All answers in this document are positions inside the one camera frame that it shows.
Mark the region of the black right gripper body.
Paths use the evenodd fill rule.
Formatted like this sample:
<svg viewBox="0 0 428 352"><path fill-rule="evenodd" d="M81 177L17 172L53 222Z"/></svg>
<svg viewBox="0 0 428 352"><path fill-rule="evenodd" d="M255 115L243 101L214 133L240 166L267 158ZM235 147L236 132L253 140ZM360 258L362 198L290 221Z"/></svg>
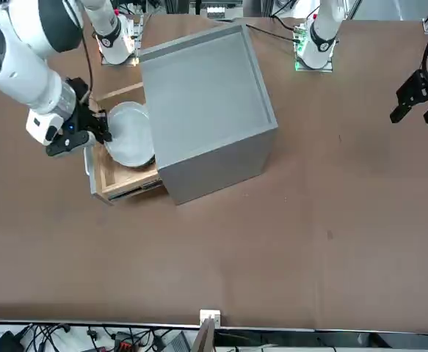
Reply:
<svg viewBox="0 0 428 352"><path fill-rule="evenodd" d="M80 131L87 131L98 137L98 119L89 107L89 98L85 97L85 94L90 92L88 84L80 77L67 78L65 82L76 93L76 105L70 118L64 122L62 132L76 134Z"/></svg>

